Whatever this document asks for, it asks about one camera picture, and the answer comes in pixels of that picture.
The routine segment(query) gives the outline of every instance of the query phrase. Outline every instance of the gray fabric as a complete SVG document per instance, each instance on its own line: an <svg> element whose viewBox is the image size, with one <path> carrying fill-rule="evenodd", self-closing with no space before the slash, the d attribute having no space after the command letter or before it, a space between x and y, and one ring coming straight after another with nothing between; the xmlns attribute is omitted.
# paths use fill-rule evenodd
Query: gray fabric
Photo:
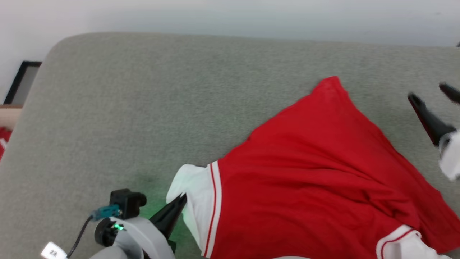
<svg viewBox="0 0 460 259"><path fill-rule="evenodd" d="M438 169L406 97L415 91L460 125L459 107L437 88L444 80L460 87L459 68L456 48L139 33L65 39L42 64L0 164L0 258L37 258L48 241L68 251L114 189L144 192L142 215L151 215L182 164L217 160L333 75L460 213L460 182ZM101 248L94 227L75 259ZM172 239L177 258L200 257L182 221Z"/></svg>

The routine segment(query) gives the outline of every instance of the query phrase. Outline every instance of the red jersey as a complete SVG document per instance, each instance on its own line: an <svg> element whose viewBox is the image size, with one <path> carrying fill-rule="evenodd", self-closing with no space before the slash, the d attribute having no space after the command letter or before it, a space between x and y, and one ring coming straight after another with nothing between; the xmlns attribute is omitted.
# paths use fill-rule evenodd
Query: red jersey
<svg viewBox="0 0 460 259"><path fill-rule="evenodd" d="M5 152L5 148L7 146L8 141L10 140L11 137L11 130L8 130L7 128L0 128L0 159L3 156L3 153Z"/></svg>
<svg viewBox="0 0 460 259"><path fill-rule="evenodd" d="M337 77L207 168L183 166L167 201L181 192L212 259L391 258L385 247L411 233L439 253L460 247L457 215Z"/></svg>

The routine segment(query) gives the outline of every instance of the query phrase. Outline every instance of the label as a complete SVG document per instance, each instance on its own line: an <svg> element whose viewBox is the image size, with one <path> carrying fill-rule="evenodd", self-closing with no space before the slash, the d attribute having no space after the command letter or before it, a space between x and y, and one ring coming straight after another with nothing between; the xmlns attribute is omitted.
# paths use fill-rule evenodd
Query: label
<svg viewBox="0 0 460 259"><path fill-rule="evenodd" d="M67 254L55 243L49 242L40 254L45 259L66 259Z"/></svg>

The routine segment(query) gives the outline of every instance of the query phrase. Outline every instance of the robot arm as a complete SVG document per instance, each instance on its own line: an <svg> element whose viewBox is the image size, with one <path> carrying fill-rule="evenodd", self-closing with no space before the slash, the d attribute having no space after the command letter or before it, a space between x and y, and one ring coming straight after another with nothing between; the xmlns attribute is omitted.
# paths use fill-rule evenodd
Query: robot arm
<svg viewBox="0 0 460 259"><path fill-rule="evenodd" d="M451 101L460 105L460 91L446 83L440 83L439 88ZM460 176L460 132L454 126L442 122L415 94L410 93L408 99L433 145L439 148L441 170L451 181L455 180Z"/></svg>
<svg viewBox="0 0 460 259"><path fill-rule="evenodd" d="M90 259L175 259L176 245L169 237L186 202L186 195L178 196L146 219L139 217L145 195L128 189L113 191L110 204L117 204L122 213L98 224L94 237L106 248Z"/></svg>

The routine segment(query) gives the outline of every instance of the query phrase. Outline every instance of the black cable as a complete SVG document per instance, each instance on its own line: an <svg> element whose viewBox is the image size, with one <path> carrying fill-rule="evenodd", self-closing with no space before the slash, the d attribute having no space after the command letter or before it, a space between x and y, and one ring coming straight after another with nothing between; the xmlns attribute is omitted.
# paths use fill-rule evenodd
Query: black cable
<svg viewBox="0 0 460 259"><path fill-rule="evenodd" d="M67 254L67 258L70 258L70 256L74 253L75 248L77 248L78 243L80 243L80 239L81 239L81 237L83 236L83 232L85 232L86 226L88 225L88 223L89 223L91 220L92 220L92 215L89 216L88 219L87 219L87 220L85 221L85 223L83 224L83 227L82 227L81 230L80 230L80 234L78 234L77 241L75 241L74 246L72 247L72 249L70 250L70 252Z"/></svg>

